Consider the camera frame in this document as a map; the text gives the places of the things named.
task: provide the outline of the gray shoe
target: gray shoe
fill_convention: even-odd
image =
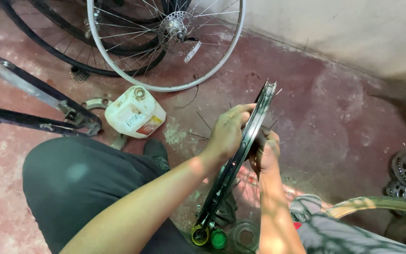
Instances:
[[[290,204],[290,216],[294,222],[303,223],[314,213],[319,212],[322,207],[322,200],[313,194],[303,194]]]

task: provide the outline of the label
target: label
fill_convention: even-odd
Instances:
[[[201,46],[201,42],[197,42],[197,44],[194,46],[194,48],[187,54],[187,56],[184,58],[184,62],[188,63],[190,61],[190,59],[192,59],[194,57],[194,55],[197,53],[197,51],[199,50],[200,46]]]
[[[150,135],[156,128],[158,128],[162,123],[162,120],[157,116],[153,115],[142,127],[136,130],[137,133]]]

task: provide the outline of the black shoe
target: black shoe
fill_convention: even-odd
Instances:
[[[148,139],[144,145],[144,155],[152,157],[163,174],[170,171],[167,150],[161,141],[155,138]]]

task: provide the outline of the shoe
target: shoe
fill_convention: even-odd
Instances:
[[[313,194],[303,194],[290,204],[290,216],[294,222],[303,223],[309,219],[314,213],[320,212],[322,200]]]
[[[148,139],[144,145],[144,155],[153,158],[154,162],[156,162],[163,174],[170,171],[167,150],[161,141],[155,138]]]

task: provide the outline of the white wall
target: white wall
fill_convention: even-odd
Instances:
[[[245,1],[246,29],[380,78],[406,80],[406,0]]]

